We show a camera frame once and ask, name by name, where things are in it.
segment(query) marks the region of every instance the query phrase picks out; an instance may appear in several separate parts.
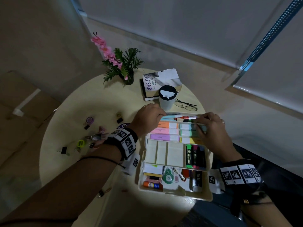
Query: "paper cup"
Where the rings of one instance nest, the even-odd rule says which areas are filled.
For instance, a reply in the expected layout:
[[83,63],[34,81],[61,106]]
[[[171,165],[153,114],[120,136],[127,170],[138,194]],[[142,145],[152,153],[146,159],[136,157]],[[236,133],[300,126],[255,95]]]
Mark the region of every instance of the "paper cup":
[[159,89],[160,107],[168,111],[171,109],[177,97],[177,91],[170,85],[164,85]]

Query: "potted plant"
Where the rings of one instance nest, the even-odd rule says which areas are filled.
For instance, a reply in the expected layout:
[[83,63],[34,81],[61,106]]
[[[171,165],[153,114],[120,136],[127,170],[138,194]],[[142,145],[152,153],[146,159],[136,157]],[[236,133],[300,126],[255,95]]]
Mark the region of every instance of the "potted plant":
[[125,50],[125,54],[119,48],[112,48],[106,45],[106,41],[103,38],[98,37],[97,33],[93,33],[94,37],[91,41],[103,52],[104,61],[102,63],[108,67],[108,71],[105,73],[104,82],[111,80],[114,76],[120,76],[125,85],[131,85],[134,83],[134,68],[138,69],[138,65],[143,61],[137,57],[137,53],[140,51],[136,48],[128,48]]

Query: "black cup lid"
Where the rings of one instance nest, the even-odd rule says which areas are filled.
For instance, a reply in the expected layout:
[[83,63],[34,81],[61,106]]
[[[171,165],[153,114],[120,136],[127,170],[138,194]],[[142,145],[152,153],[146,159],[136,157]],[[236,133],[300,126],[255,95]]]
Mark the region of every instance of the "black cup lid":
[[163,100],[172,100],[176,98],[177,90],[170,85],[164,85],[159,89],[159,97]]

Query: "purple highlighter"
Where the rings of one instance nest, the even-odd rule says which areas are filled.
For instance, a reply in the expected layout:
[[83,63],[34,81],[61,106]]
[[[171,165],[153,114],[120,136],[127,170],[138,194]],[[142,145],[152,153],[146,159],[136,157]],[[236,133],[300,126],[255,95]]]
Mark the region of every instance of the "purple highlighter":
[[165,135],[165,134],[151,134],[150,139],[161,140],[161,141],[173,141],[173,142],[180,141],[180,137],[178,135]]

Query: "hand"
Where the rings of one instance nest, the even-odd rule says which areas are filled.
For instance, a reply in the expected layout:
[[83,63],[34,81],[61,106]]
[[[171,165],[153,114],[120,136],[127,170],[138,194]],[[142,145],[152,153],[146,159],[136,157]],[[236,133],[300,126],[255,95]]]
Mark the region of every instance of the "hand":
[[140,137],[156,129],[163,116],[166,116],[166,113],[160,108],[159,104],[149,103],[137,112],[134,120],[127,127]]
[[242,159],[239,152],[236,151],[232,140],[225,130],[225,124],[222,119],[212,112],[198,115],[195,123],[202,123],[207,127],[206,134],[196,124],[196,130],[205,144],[222,162],[231,162]]

